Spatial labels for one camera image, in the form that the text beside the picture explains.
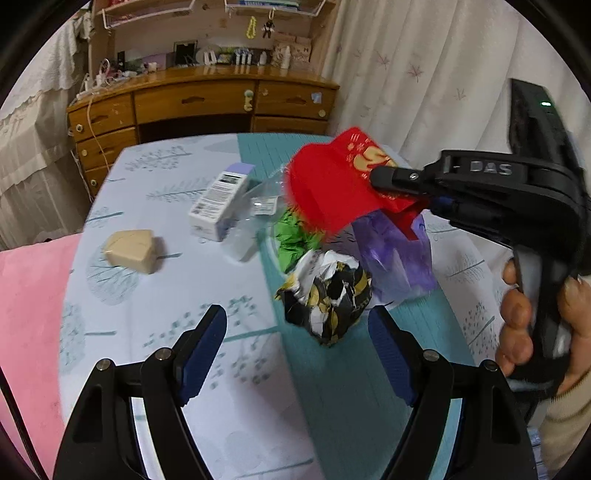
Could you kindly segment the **purple plastic bag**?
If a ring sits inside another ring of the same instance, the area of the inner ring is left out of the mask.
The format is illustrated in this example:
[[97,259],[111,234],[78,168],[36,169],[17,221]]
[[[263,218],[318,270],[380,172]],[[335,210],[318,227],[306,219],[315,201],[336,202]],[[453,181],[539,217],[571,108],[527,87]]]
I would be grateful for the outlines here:
[[409,240],[381,211],[359,218],[352,227],[360,263],[372,276],[372,288],[380,303],[398,305],[437,288],[422,215],[412,223],[415,240]]

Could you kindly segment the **red fabric pouch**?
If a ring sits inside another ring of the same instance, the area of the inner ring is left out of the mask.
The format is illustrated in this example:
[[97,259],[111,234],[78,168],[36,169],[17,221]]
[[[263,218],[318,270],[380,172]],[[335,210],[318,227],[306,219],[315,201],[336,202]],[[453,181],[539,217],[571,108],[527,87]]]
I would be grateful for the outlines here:
[[361,129],[349,128],[330,143],[311,143],[297,151],[287,164],[288,202],[312,231],[337,234],[380,210],[407,239],[416,240],[412,224],[426,203],[417,196],[375,190],[370,173],[382,166],[401,164]]

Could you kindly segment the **black yellow wrapper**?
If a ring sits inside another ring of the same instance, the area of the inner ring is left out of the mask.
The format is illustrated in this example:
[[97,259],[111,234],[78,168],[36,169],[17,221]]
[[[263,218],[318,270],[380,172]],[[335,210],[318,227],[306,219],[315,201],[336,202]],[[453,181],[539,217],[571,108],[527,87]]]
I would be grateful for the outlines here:
[[287,323],[332,346],[356,325],[372,299],[372,276],[356,258],[311,250],[276,291]]

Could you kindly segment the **beige wedge block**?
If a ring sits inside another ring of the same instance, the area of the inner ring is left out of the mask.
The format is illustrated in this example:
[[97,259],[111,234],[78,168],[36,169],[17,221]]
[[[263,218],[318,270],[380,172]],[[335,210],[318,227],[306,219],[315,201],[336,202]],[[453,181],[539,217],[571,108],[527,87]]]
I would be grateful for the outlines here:
[[151,274],[156,262],[156,244],[151,230],[123,230],[113,233],[102,247],[110,265]]

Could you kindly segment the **green wrapper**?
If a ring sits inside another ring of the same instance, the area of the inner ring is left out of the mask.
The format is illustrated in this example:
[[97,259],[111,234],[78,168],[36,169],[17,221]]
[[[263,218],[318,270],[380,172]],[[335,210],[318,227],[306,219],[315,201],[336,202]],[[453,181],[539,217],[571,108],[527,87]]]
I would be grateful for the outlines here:
[[293,209],[284,211],[273,227],[273,234],[277,242],[277,261],[283,273],[293,270],[305,253],[320,248],[325,236],[321,231],[312,231]]

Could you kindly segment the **clear plastic packaging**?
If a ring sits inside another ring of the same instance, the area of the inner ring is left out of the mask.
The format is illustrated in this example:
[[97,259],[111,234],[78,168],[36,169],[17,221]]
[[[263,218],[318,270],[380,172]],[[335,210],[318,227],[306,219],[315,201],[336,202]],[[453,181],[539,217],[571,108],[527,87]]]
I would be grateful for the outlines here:
[[235,220],[222,248],[231,260],[248,262],[257,250],[257,235],[273,226],[287,210],[286,171],[283,166],[264,180],[250,180],[249,188],[236,199]]

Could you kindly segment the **white purple product box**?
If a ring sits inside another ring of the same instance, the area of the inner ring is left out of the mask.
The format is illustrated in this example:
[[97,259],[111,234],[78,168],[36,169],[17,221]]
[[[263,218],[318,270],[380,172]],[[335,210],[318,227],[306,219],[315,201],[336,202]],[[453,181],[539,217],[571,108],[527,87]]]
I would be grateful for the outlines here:
[[235,163],[221,172],[188,212],[190,232],[202,239],[221,242],[235,219],[238,200],[249,186],[254,166]]

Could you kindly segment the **white floral curtain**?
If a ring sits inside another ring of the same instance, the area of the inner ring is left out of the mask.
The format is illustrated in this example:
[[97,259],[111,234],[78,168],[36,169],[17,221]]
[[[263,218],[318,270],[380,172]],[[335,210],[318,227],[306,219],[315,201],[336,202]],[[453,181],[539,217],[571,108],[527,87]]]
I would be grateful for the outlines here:
[[589,99],[504,1],[343,1],[322,73],[339,85],[329,131],[358,127],[416,168],[446,149],[507,151],[514,78],[545,87],[590,151]]

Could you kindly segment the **pink blanket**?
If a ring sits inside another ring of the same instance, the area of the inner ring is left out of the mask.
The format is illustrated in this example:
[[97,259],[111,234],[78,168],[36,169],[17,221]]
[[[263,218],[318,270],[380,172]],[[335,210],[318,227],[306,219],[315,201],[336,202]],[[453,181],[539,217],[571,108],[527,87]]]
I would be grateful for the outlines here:
[[69,235],[1,253],[1,368],[48,475],[64,432],[59,336],[79,240]]

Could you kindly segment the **white lace covered furniture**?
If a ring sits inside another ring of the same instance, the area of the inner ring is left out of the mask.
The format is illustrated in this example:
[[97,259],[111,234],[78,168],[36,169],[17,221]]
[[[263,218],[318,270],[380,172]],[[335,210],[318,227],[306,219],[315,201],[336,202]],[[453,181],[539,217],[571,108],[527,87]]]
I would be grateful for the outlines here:
[[87,70],[87,16],[66,21],[1,107],[1,248],[80,231],[89,194],[73,158],[67,108]]

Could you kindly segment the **wooden desk with drawers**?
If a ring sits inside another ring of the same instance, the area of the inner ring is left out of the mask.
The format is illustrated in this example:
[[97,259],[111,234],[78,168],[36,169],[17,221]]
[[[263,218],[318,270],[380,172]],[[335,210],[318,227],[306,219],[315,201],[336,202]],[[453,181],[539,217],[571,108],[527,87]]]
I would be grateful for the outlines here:
[[324,135],[339,85],[279,67],[172,68],[101,87],[67,110],[75,157],[96,196],[121,151],[217,133]]

